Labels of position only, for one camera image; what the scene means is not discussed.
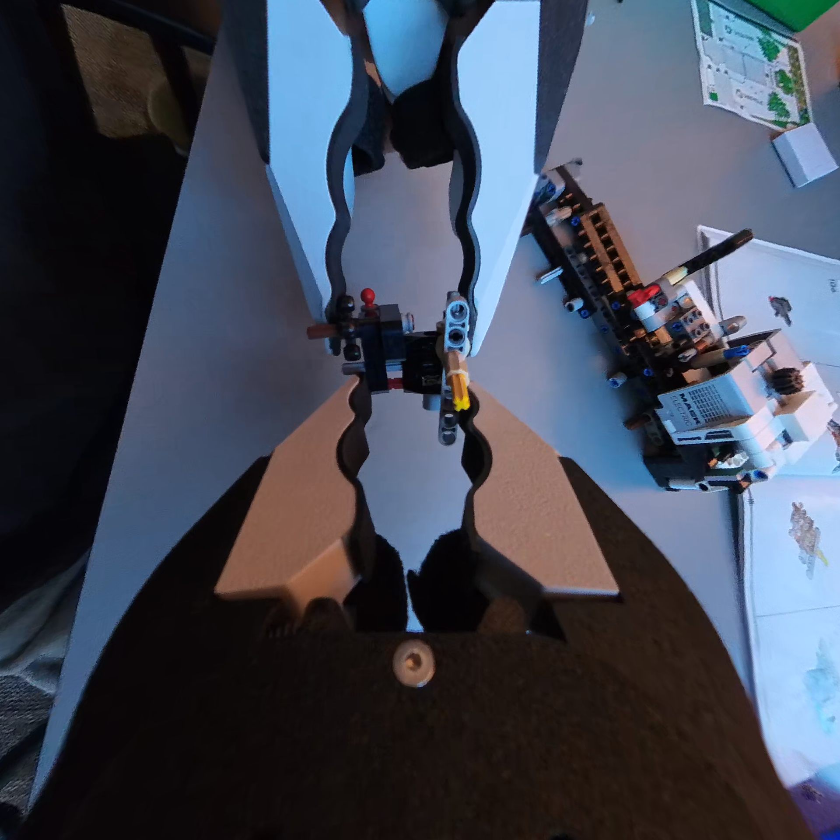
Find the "green plastic bin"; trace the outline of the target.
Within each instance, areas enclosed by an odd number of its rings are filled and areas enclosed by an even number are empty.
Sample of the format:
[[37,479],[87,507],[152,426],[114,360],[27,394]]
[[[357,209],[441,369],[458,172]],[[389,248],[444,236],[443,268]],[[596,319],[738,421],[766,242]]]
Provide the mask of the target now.
[[838,1],[749,1],[749,3],[798,34],[836,6]]

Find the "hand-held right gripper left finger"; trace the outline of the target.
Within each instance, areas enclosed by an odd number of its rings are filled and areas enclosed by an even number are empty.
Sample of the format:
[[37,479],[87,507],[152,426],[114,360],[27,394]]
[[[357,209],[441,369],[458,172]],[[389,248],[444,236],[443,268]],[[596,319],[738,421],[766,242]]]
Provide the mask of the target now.
[[370,455],[371,393],[362,377],[279,444],[215,584],[229,601],[279,601],[302,617],[318,599],[343,603],[375,565],[375,526],[359,474]]

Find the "small black lego subassembly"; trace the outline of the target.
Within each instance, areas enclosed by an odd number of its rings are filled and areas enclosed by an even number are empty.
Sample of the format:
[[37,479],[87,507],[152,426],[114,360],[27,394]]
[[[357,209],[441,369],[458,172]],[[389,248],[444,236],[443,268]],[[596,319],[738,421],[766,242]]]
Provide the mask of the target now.
[[438,414],[439,443],[454,445],[470,410],[468,300],[449,292],[435,329],[418,331],[411,313],[380,304],[372,289],[363,289],[360,299],[356,311],[351,296],[340,296],[330,320],[308,326],[308,338],[324,340],[343,357],[343,373],[364,378],[372,394],[420,395],[424,409]]

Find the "green printed sticker sheet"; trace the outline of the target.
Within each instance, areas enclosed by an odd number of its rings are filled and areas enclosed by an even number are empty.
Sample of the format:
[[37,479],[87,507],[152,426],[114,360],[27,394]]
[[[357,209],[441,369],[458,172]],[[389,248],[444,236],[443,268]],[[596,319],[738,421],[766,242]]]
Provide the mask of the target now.
[[774,24],[723,2],[690,2],[704,104],[771,131],[812,122],[804,50]]

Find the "white lego truck model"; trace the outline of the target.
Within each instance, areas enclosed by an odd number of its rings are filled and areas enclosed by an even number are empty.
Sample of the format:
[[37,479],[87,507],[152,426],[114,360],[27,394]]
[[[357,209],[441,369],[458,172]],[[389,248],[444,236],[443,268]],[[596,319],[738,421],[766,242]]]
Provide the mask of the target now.
[[646,280],[603,203],[541,174],[526,216],[564,306],[608,349],[606,380],[635,391],[624,423],[666,491],[740,494],[782,474],[838,474],[838,335],[807,335],[831,262],[699,227],[700,252]]

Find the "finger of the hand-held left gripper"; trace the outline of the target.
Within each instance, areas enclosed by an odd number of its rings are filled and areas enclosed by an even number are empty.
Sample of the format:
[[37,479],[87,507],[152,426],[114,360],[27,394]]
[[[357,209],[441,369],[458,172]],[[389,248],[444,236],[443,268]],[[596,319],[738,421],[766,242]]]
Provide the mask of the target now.
[[361,16],[345,2],[266,4],[269,183],[312,319],[346,292],[352,147],[368,109]]
[[490,2],[448,27],[449,198],[472,356],[496,313],[537,181],[540,17],[539,1]]

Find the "tan upholstered chair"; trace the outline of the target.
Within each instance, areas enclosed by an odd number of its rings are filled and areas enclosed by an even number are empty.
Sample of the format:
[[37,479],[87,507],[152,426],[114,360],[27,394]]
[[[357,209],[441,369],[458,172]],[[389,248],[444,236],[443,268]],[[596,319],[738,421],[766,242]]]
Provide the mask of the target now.
[[98,131],[163,138],[189,155],[221,22],[220,2],[63,2]]

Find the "open instruction booklet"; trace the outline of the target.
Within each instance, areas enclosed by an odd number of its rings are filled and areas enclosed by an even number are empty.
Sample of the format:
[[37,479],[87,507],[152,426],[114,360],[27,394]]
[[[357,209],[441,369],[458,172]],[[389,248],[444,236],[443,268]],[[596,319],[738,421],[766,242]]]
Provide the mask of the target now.
[[[707,270],[712,307],[780,328],[838,403],[838,260],[754,239]],[[838,790],[838,410],[814,444],[739,503],[743,600],[763,739],[786,788]]]

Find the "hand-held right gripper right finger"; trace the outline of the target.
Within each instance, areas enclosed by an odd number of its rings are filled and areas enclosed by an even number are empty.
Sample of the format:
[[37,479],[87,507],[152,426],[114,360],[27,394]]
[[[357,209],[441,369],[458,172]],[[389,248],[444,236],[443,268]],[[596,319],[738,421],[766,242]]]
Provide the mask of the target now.
[[490,599],[613,599],[620,593],[560,454],[473,383],[461,465],[462,529]]

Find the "small white box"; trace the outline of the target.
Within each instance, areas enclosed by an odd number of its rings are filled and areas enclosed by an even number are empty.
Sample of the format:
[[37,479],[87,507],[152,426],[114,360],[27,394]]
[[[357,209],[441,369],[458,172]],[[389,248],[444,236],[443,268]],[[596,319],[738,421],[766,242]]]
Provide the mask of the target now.
[[771,144],[794,188],[838,170],[838,163],[813,122],[779,133]]

